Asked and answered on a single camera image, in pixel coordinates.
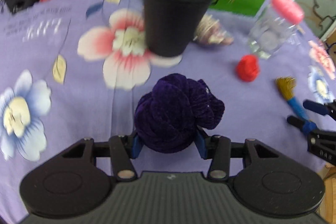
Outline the dark purple velvet scrunchie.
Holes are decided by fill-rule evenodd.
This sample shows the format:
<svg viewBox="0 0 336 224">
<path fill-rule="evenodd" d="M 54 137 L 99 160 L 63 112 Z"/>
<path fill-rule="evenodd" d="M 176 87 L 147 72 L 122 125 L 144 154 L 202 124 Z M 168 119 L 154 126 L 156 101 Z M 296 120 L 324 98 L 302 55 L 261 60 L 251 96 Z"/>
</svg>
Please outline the dark purple velvet scrunchie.
<svg viewBox="0 0 336 224">
<path fill-rule="evenodd" d="M 179 73 L 162 77 L 141 97 L 134 114 L 135 130 L 143 144 L 160 153 L 186 149 L 199 127 L 213 130 L 221 122 L 224 102 L 203 80 Z"/>
</svg>

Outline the yellow bristle blue brush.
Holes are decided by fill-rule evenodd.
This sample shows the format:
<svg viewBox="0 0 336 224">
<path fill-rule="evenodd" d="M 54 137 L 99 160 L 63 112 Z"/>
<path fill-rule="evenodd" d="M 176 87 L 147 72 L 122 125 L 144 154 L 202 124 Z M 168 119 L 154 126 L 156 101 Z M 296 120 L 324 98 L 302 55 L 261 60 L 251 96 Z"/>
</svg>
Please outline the yellow bristle blue brush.
<svg viewBox="0 0 336 224">
<path fill-rule="evenodd" d="M 299 102 L 294 94 L 294 88 L 296 86 L 295 78 L 279 77 L 275 80 L 275 84 L 279 93 L 295 114 L 295 117 L 311 121 L 302 103 Z"/>
</svg>

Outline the red yarn ball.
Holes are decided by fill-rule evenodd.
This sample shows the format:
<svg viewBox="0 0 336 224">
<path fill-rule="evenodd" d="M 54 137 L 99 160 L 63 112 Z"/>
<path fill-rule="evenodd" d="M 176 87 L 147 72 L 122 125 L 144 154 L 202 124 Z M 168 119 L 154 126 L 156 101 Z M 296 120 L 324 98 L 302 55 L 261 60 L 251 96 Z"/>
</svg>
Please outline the red yarn ball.
<svg viewBox="0 0 336 224">
<path fill-rule="evenodd" d="M 253 82 L 260 73 L 258 58 L 255 55 L 243 56 L 235 68 L 236 75 L 245 82 Z"/>
</svg>

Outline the pink lid glass jar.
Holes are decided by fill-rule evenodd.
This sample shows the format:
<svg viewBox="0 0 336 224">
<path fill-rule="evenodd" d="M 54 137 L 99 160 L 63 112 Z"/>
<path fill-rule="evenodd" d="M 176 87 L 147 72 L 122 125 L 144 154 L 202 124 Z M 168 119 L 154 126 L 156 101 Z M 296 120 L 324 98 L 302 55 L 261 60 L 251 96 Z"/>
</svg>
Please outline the pink lid glass jar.
<svg viewBox="0 0 336 224">
<path fill-rule="evenodd" d="M 252 53 L 270 58 L 295 34 L 304 17 L 303 9 L 294 0 L 270 0 L 249 32 Z"/>
</svg>

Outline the purple floral bedsheet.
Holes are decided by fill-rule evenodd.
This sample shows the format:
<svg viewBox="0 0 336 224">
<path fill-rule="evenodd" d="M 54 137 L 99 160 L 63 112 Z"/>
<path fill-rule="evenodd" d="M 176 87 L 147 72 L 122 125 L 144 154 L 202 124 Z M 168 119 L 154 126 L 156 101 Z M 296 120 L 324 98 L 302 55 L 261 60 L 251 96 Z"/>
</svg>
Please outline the purple floral bedsheet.
<svg viewBox="0 0 336 224">
<path fill-rule="evenodd" d="M 287 124 L 291 109 L 274 85 L 276 78 L 292 76 L 296 97 L 314 99 L 308 79 L 315 65 L 309 42 L 315 37 L 306 25 L 293 42 L 260 60 L 259 76 L 245 83 L 236 77 L 235 67 L 249 53 L 245 42 L 254 20 L 213 11 L 234 37 L 230 46 L 191 43 L 180 63 L 169 68 L 145 59 L 140 65 L 150 69 L 145 83 L 132 90 L 111 89 L 103 76 L 105 56 L 81 51 L 77 45 L 82 34 L 106 26 L 119 9 L 141 12 L 142 0 L 50 0 L 16 15 L 1 14 L 1 94 L 8 99 L 19 95 L 19 88 L 33 92 L 23 104 L 33 108 L 24 151 L 17 150 L 13 135 L 1 130 L 1 216 L 6 222 L 18 223 L 27 214 L 19 195 L 25 174 L 82 138 L 106 141 L 131 133 L 139 99 L 171 73 L 204 80 L 224 102 L 215 134 L 236 142 L 256 138 L 315 171 L 323 169 L 324 161 L 308 153 L 303 135 Z"/>
</svg>

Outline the black coffee cup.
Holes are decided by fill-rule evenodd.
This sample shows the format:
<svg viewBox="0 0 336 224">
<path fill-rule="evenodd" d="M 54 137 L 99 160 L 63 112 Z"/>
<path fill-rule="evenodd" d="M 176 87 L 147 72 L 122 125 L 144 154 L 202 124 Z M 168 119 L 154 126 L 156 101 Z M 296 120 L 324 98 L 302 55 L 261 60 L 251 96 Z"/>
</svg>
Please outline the black coffee cup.
<svg viewBox="0 0 336 224">
<path fill-rule="evenodd" d="M 156 55 L 181 55 L 212 0 L 143 0 L 145 42 Z"/>
</svg>

